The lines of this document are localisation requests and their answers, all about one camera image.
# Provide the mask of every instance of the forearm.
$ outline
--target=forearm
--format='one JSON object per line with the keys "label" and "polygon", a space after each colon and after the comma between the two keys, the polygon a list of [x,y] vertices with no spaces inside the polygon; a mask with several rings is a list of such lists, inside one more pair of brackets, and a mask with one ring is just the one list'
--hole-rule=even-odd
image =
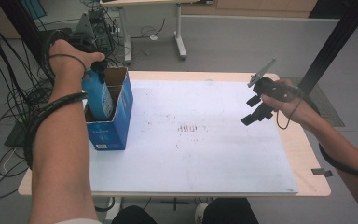
{"label": "forearm", "polygon": [[[80,83],[80,78],[58,77],[49,102],[81,92]],[[59,201],[46,200],[45,197],[53,195],[40,192],[57,193],[54,196]],[[78,211],[70,211],[67,207],[68,204],[92,205],[90,149],[82,102],[58,109],[40,125],[34,145],[33,195],[34,207],[43,207],[47,210],[54,207],[67,211],[68,217],[95,216],[82,212],[93,211],[93,207]],[[34,214],[39,218],[42,216],[37,210]]]}
{"label": "forearm", "polygon": [[308,130],[318,139],[325,152],[335,161],[358,170],[358,148],[342,136],[325,119],[312,119]]}
{"label": "forearm", "polygon": [[[358,148],[343,137],[327,121],[315,118],[309,130],[318,139],[324,151],[335,161],[358,170]],[[358,176],[350,175],[338,170],[339,175],[350,190],[353,198],[358,202]]]}

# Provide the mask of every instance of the blue bottle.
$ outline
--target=blue bottle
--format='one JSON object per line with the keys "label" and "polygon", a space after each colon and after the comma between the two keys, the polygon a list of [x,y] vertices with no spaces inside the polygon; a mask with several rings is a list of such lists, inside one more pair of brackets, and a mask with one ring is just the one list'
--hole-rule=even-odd
{"label": "blue bottle", "polygon": [[87,71],[89,78],[83,78],[82,89],[88,94],[88,105],[96,121],[108,121],[114,113],[114,105],[103,76]]}

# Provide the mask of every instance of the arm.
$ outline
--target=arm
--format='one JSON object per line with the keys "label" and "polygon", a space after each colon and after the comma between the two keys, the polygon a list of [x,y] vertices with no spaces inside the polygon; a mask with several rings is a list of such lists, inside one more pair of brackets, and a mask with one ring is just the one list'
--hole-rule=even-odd
{"label": "arm", "polygon": [[[87,54],[63,40],[50,55],[64,53],[80,59],[88,68],[103,59]],[[81,92],[84,67],[69,57],[50,59],[56,76],[49,103]],[[34,142],[33,206],[31,223],[53,223],[71,218],[97,219],[90,190],[90,152],[82,102],[66,105],[40,125]]]}
{"label": "arm", "polygon": [[[262,95],[262,100],[265,104],[281,110],[287,117],[295,110],[300,99],[284,103]],[[291,119],[313,133],[331,158],[358,170],[358,148],[313,111],[307,103],[302,101]],[[358,203],[358,177],[340,170],[337,171]]]}

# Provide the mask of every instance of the finger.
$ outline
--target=finger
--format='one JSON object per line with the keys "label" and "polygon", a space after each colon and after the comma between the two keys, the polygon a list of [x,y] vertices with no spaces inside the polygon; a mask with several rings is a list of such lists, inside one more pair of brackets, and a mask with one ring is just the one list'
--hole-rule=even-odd
{"label": "finger", "polygon": [[271,106],[272,108],[275,108],[275,109],[280,109],[282,107],[282,104],[283,104],[283,102],[275,100],[274,98],[269,97],[269,96],[267,96],[265,94],[261,95],[261,99],[263,100],[263,102],[266,105],[269,105],[269,106]]}

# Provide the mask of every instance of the white label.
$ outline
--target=white label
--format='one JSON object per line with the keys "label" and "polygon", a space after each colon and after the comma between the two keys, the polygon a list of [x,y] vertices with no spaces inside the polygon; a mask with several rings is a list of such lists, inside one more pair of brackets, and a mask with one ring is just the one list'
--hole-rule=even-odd
{"label": "white label", "polygon": [[107,145],[95,145],[97,148],[107,148]]}

